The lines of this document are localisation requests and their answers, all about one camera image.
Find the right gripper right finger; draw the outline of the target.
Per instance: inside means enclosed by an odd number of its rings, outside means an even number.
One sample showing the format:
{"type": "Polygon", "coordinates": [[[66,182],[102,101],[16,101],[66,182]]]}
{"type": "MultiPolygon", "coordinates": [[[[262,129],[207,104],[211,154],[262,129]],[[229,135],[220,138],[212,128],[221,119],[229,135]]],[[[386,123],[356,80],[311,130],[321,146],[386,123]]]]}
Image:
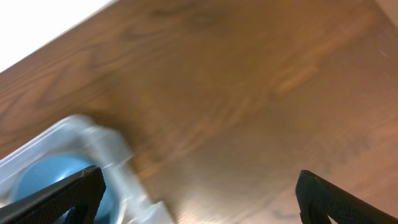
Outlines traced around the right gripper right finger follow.
{"type": "Polygon", "coordinates": [[[302,170],[295,195],[304,224],[397,224],[397,218],[373,207],[320,176],[302,170]]]}

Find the dark blue bowl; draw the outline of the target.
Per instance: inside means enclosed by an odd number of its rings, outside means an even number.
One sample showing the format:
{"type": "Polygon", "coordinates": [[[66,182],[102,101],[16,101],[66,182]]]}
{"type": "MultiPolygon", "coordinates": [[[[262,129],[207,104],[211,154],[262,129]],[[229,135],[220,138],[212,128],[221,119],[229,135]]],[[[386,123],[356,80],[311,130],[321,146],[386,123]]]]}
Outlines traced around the dark blue bowl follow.
{"type": "MultiPolygon", "coordinates": [[[[93,164],[94,162],[80,156],[50,156],[41,159],[24,171],[12,191],[11,202],[32,195],[93,164]]],[[[114,223],[116,210],[113,192],[107,188],[94,222],[96,224],[114,223]]]]}

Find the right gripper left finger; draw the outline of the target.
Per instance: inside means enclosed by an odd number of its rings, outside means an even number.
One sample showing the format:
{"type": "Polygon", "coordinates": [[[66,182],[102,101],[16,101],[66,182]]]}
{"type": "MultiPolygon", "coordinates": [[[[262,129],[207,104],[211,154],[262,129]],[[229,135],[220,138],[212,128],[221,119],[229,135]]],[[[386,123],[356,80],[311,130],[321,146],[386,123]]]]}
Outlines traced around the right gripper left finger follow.
{"type": "Polygon", "coordinates": [[[1,208],[1,223],[93,223],[106,185],[102,171],[89,166],[1,208]]]}

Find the clear plastic storage bin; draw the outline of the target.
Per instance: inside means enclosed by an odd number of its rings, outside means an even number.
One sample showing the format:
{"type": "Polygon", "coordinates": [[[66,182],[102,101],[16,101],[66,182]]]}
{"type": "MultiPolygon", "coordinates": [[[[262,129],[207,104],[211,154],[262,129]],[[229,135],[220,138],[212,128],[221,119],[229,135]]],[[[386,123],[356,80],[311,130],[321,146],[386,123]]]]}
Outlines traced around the clear plastic storage bin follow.
{"type": "Polygon", "coordinates": [[[60,120],[1,159],[1,206],[13,203],[12,191],[28,167],[46,157],[63,155],[83,157],[101,168],[117,207],[114,223],[173,223],[165,204],[152,202],[128,167],[133,153],[120,133],[82,115],[60,120]]]}

